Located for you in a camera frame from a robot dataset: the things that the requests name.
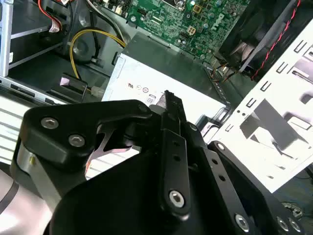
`red and white wire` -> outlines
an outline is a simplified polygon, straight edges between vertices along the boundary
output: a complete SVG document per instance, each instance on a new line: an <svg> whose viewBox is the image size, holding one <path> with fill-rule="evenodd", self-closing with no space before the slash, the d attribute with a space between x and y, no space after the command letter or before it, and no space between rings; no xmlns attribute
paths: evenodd
<svg viewBox="0 0 313 235"><path fill-rule="evenodd" d="M55 17L49 15L48 13L46 13L46 12L42 9L42 7L41 7L41 0L38 0L38 7L39 7L39 9L41 10L41 12L42 12L43 14L45 14L47 17L49 17L52 21L56 21L57 24L59 25L60 29L62 30L62 23L61 23L57 18L55 18Z"/></svg>
<svg viewBox="0 0 313 235"><path fill-rule="evenodd" d="M292 11L292 16L291 16L291 18L287 21L287 24L286 24L284 30L280 33L280 35L279 35L278 39L276 40L276 42L270 47L270 49L269 49L268 52L266 53L265 59L263 60L263 62L262 62L262 64L261 64L260 68L259 68L259 69L255 72L255 74L251 77L251 80L253 80L253 79L255 78L255 76L258 75L259 71L263 68L265 62L268 60L270 52L274 49L274 47L277 45L277 43L282 39L282 36L283 36L283 35L285 34L285 32L288 30L289 25L290 25L291 21L293 20L293 18L294 18L294 16L295 16L295 13L296 13L296 11L297 11L297 9L298 9L300 3L301 3L301 0L298 0L297 6L293 9L293 11Z"/></svg>

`capacitor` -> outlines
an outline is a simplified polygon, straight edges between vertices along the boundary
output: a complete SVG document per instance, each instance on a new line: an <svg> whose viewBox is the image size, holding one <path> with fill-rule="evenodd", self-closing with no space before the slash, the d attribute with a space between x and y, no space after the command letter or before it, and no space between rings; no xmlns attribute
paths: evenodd
<svg viewBox="0 0 313 235"><path fill-rule="evenodd" d="M213 19L214 17L215 17L215 15L213 12L209 13L209 19Z"/></svg>
<svg viewBox="0 0 313 235"><path fill-rule="evenodd" d="M233 10L232 10L232 9L227 9L227 13L228 13L228 14L232 14L232 13L233 13Z"/></svg>
<svg viewBox="0 0 313 235"><path fill-rule="evenodd" d="M220 6L222 5L222 1L221 1L221 0L217 0L217 1L215 2L215 5L216 5L217 7L220 7Z"/></svg>

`black wire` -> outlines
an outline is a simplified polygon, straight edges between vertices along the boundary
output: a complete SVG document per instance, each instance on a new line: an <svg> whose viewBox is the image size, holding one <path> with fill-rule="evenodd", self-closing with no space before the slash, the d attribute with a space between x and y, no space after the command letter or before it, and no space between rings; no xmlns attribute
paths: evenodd
<svg viewBox="0 0 313 235"><path fill-rule="evenodd" d="M308 180L308 179L312 179L311 177L308 177L308 178L300 178L300 177L296 177L295 178L299 179L299 180Z"/></svg>
<svg viewBox="0 0 313 235"><path fill-rule="evenodd" d="M70 23L69 23L68 30L64 35L64 38L66 38L69 35L73 27L73 8L72 8L72 3L70 1L68 2L68 8L69 8L69 13L70 13Z"/></svg>
<svg viewBox="0 0 313 235"><path fill-rule="evenodd" d="M227 63L226 60L217 57L215 54L212 54L212 55L215 57L215 59L217 59L217 60L220 62L220 64L225 64L225 63Z"/></svg>
<svg viewBox="0 0 313 235"><path fill-rule="evenodd" d="M231 78L232 76L234 76L236 73L237 73L237 71L235 71L235 72L231 73L230 75L228 75L228 76L226 77L226 79L225 79L223 82L227 81L229 78Z"/></svg>
<svg viewBox="0 0 313 235"><path fill-rule="evenodd" d="M115 27L115 25L109 21L107 18L105 18L104 16L102 16L101 14L99 14L98 12L96 12L91 6L89 6L88 2L86 1L86 5L88 6L88 8L90 9L90 11L92 11L94 14L96 14L97 17L103 19L105 22L107 22L114 30L114 32L116 33L116 36L123 41L121 34L118 32L117 28Z"/></svg>
<svg viewBox="0 0 313 235"><path fill-rule="evenodd" d="M90 11L90 24L91 24L91 27L94 27L94 20L93 20L93 12L92 11ZM98 41L98 37L97 37L96 32L92 32L92 35L93 35L93 39L94 39L94 46L96 48L96 51L94 53L94 57L98 58L99 51L100 51L101 47L99 45L99 41Z"/></svg>

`motherboard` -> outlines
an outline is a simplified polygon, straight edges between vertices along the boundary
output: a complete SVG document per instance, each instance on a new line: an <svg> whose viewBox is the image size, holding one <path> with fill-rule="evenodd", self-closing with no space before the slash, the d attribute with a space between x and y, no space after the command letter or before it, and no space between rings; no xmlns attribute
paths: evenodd
<svg viewBox="0 0 313 235"><path fill-rule="evenodd" d="M210 63L249 0L99 0L98 4Z"/></svg>

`cable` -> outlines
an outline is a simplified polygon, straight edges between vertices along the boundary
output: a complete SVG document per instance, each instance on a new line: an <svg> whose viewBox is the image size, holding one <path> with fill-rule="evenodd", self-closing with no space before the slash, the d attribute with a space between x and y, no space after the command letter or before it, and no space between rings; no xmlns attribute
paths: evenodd
<svg viewBox="0 0 313 235"><path fill-rule="evenodd" d="M103 12L100 12L92 3L90 0L86 0L87 6L90 9L90 11L94 12L94 14L96 14L96 16L98 16L99 18L103 19L105 22L107 22L115 31L117 37L122 40L123 42L125 41L125 38L123 37L122 31L119 28L119 26L106 14L104 14Z"/></svg>
<svg viewBox="0 0 313 235"><path fill-rule="evenodd" d="M38 0L38 7L39 7L40 11L41 11L44 15L46 15L47 17L49 17L52 21L56 21L57 24L58 24L59 27L60 27L60 30L62 30L62 23L61 23L57 18L51 16L50 14L48 14L46 11L44 11L44 10L42 9L42 7L41 7L41 0Z"/></svg>
<svg viewBox="0 0 313 235"><path fill-rule="evenodd" d="M222 82L227 81L228 79L230 79L232 76L234 76L238 71L234 71L233 73L231 73L230 75L228 75Z"/></svg>
<svg viewBox="0 0 313 235"><path fill-rule="evenodd" d="M88 33L88 32L97 32L97 33L101 33L103 35L106 35L110 38L112 38L113 40L115 40L117 43L119 43L122 47L125 47L126 44L121 41L119 38L115 37L114 35L112 34L109 34L101 29L98 29L98 28L83 28L82 30L78 31L72 41L71 41L71 44L70 44L70 48L69 48L69 57L70 57L70 62L72 64L72 67L73 67L73 70L74 70L74 73L75 73L75 76L77 77L77 79L80 79L80 76L78 75L78 72L77 72L77 69L76 69L76 66L75 66L75 62L74 62L74 56L73 56L73 48L74 48L74 44L75 44L75 41L77 40L77 38L79 38L81 35L85 34L85 33Z"/></svg>
<svg viewBox="0 0 313 235"><path fill-rule="evenodd" d="M285 34L285 32L288 30L289 28L289 25L291 23L291 21L293 20L294 16L295 16L295 13L299 7L301 3L301 0L298 0L298 3L297 3L297 6L293 9L293 12L292 12L292 16L291 18L287 21L287 24L284 28L284 30L280 33L278 39L276 40L276 42L270 47L269 51L266 53L266 56L265 56L265 59L263 60L260 68L255 72L255 74L251 77L251 80L254 80L255 76L258 75L259 71L263 68L264 66L264 63L268 60L268 57L269 57L269 54L270 52L274 49L274 47L277 45L277 43L281 40L282 36Z"/></svg>
<svg viewBox="0 0 313 235"><path fill-rule="evenodd" d="M95 27L94 20L93 20L93 12L92 11L90 11L90 24L91 24L91 27ZM96 51L94 53L94 58L98 58L99 51L100 51L101 47L99 45L97 34L95 32L92 32L92 35L93 35L93 40L94 40L94 47L96 48Z"/></svg>
<svg viewBox="0 0 313 235"><path fill-rule="evenodd" d="M213 69L211 76L213 77L214 73L216 70L218 70L219 68L224 68L228 63L226 62L224 65L219 65L216 67L216 69Z"/></svg>
<svg viewBox="0 0 313 235"><path fill-rule="evenodd" d="M69 27L68 27L68 30L67 30L67 32L64 34L64 38L66 38L68 35L69 35L69 33L70 33L70 31L72 30L72 27L73 27L73 21L74 21L74 19L73 19L73 8L72 8L72 2L73 0L71 0L71 1L69 1L67 4L68 4L68 8L69 8L69 13L70 13L70 22L69 22Z"/></svg>

